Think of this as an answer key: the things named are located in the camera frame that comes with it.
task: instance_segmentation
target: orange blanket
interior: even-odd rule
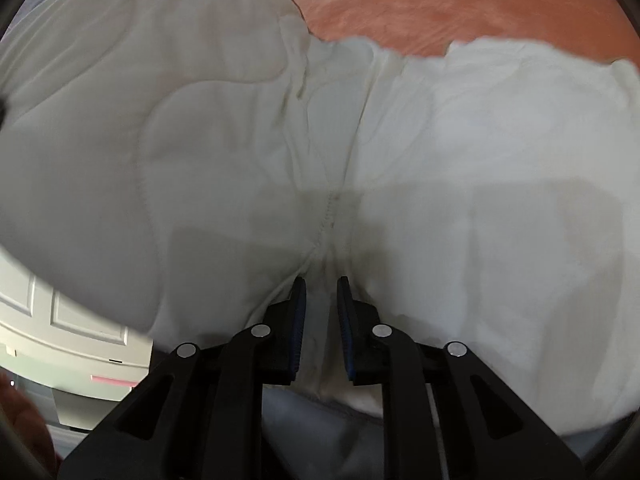
[[[480,36],[542,40],[640,66],[640,38],[615,0],[295,0],[324,40],[367,36],[403,54],[443,54]]]

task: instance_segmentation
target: crumpled white fabric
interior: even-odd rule
[[[640,400],[640,79],[546,44],[402,57],[291,0],[52,0],[0,43],[0,244],[167,347],[307,280],[297,386],[373,413],[346,274],[462,340],[559,432]]]

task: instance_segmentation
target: white padded cushion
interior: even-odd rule
[[[640,81],[548,45],[401,57],[290,0],[52,0],[0,43],[0,243],[168,347],[305,276],[297,386],[346,383],[335,280],[465,341],[556,431],[640,399]]]

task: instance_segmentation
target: stitched seam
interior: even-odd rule
[[[267,81],[261,81],[259,83],[268,83],[271,82],[272,80],[275,80],[277,78],[279,78],[282,73],[287,69],[287,67],[285,66],[284,69],[277,74],[275,77],[273,77],[273,79],[271,80],[267,80]],[[152,119],[152,117],[155,115],[155,113],[158,111],[158,108],[162,106],[162,104],[164,104],[165,102],[167,102],[169,99],[171,99],[174,95],[176,95],[178,92],[182,91],[183,89],[192,86],[192,85],[197,85],[200,83],[224,83],[224,82],[231,82],[231,83],[235,83],[235,84],[248,84],[248,85],[252,85],[254,84],[253,82],[251,83],[244,83],[244,82],[237,82],[237,81],[225,81],[225,80],[218,80],[218,79],[205,79],[205,80],[198,80],[198,81],[189,81],[186,82],[180,86],[178,86],[177,88],[175,88],[174,90],[172,90],[171,92],[169,92],[168,94],[162,96],[160,99],[158,99],[158,101],[156,102],[156,104],[154,104],[154,106],[151,108],[151,110],[149,111],[149,113],[146,115],[145,120],[143,121],[143,123],[141,124],[141,126],[139,127],[139,129],[136,132],[136,142],[135,142],[135,146],[134,146],[134,156],[133,156],[133,166],[134,166],[134,175],[135,175],[135,179],[136,179],[136,189],[138,191],[141,203],[142,203],[142,210],[143,210],[143,214],[145,216],[146,222],[149,225],[149,231],[152,235],[152,240],[153,240],[153,245],[154,245],[154,250],[156,252],[156,264],[158,265],[158,269],[159,272],[161,273],[162,276],[162,280],[160,281],[160,283],[158,284],[158,288],[157,288],[157,292],[158,292],[158,300],[156,302],[156,313],[154,316],[154,321],[151,324],[151,326],[153,326],[156,323],[156,319],[158,318],[158,314],[160,312],[160,306],[162,303],[162,298],[164,296],[164,282],[166,280],[166,265],[165,262],[163,261],[162,257],[161,257],[161,251],[160,251],[160,243],[158,241],[158,232],[154,227],[154,222],[152,219],[152,215],[151,215],[151,208],[150,208],[150,204],[149,204],[149,199],[148,199],[148,192],[146,190],[146,178],[143,176],[143,165],[142,165],[142,144],[145,142],[145,138],[146,135],[148,133],[148,124],[149,121]]]
[[[244,327],[249,326],[249,322],[251,317],[254,315],[254,313],[256,311],[259,311],[261,309],[266,308],[267,306],[269,306],[269,304],[271,303],[271,301],[274,300],[274,298],[277,297],[277,295],[280,294],[280,292],[282,291],[282,289],[284,288],[284,286],[287,285],[287,283],[290,283],[293,279],[295,279],[295,277],[299,276],[300,273],[306,269],[308,267],[309,261],[311,261],[311,258],[314,256],[315,253],[318,252],[318,249],[321,246],[322,243],[322,234],[324,234],[327,222],[332,218],[332,213],[334,213],[334,205],[335,205],[335,194],[331,193],[329,195],[329,199],[327,200],[327,204],[326,204],[326,208],[324,209],[324,217],[322,218],[321,222],[320,222],[320,228],[318,229],[318,236],[316,237],[316,242],[313,243],[312,249],[306,254],[302,264],[300,266],[298,266],[295,270],[295,272],[290,273],[284,280],[282,280],[278,286],[276,286],[272,292],[267,296],[267,298],[260,303],[260,305],[254,309],[252,309],[251,311],[249,311],[249,314],[247,315],[247,318],[244,322]]]
[[[27,111],[25,111],[22,114],[22,116],[24,116],[24,115],[30,113],[31,111],[35,110],[38,106],[40,106],[41,104],[45,103],[47,100],[52,98],[54,95],[56,95],[61,90],[65,89],[73,81],[75,81],[79,77],[83,76],[86,72],[88,72],[92,68],[97,67],[109,54],[111,54],[117,47],[119,47],[123,43],[125,38],[130,34],[130,32],[132,30],[133,23],[135,22],[135,20],[133,20],[133,16],[135,15],[135,8],[134,7],[137,4],[137,2],[138,2],[138,0],[126,0],[125,2],[122,3],[123,5],[124,4],[128,4],[130,6],[129,7],[129,23],[127,23],[127,26],[120,33],[120,35],[119,35],[118,39],[115,41],[115,43],[113,43],[105,52],[100,54],[100,57],[96,61],[92,62],[89,66],[87,66],[82,71],[80,71],[78,74],[73,76],[69,81],[64,83],[61,87],[56,88],[56,90],[52,94],[50,94],[49,96],[45,97],[42,101],[40,101],[39,103],[33,105],[33,107],[31,107]],[[286,70],[286,66],[285,66],[285,68],[283,70],[280,71],[280,73],[278,75],[282,74],[282,72],[284,72],[284,70]],[[275,79],[276,77],[271,78],[271,79],[266,79],[264,81],[251,81],[251,83],[271,81],[271,80]]]

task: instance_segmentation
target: gray fabric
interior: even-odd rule
[[[382,421],[289,390],[265,388],[264,434],[298,480],[382,480]],[[564,438],[583,458],[607,437],[610,426]]]

